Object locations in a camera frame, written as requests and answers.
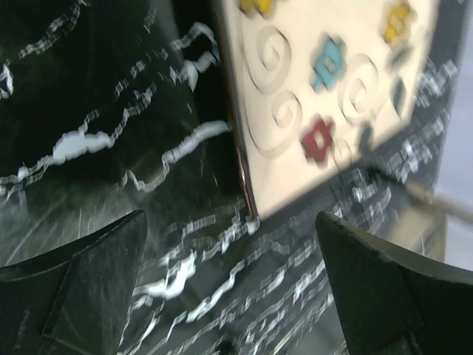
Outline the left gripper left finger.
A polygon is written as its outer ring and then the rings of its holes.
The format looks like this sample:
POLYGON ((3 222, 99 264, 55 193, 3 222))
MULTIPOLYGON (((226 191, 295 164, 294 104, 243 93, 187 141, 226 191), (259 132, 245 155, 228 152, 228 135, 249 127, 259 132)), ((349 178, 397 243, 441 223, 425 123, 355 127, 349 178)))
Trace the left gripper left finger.
POLYGON ((67 348, 116 348, 147 237, 143 211, 134 211, 82 238, 43 335, 67 348))

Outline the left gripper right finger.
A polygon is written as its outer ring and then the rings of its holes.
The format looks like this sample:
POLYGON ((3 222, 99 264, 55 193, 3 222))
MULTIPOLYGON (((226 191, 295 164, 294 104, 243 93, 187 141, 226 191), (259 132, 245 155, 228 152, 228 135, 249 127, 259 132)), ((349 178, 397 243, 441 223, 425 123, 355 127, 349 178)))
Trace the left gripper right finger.
POLYGON ((316 232, 347 344, 387 344, 423 326, 381 238, 328 212, 317 214, 316 232))

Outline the cream floral square plate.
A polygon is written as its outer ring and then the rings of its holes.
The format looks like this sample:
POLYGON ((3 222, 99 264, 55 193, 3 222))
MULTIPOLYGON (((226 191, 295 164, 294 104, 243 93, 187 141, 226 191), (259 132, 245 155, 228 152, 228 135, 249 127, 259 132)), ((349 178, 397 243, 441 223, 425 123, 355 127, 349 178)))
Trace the cream floral square plate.
POLYGON ((262 219, 412 117, 439 1, 215 1, 242 186, 262 219))

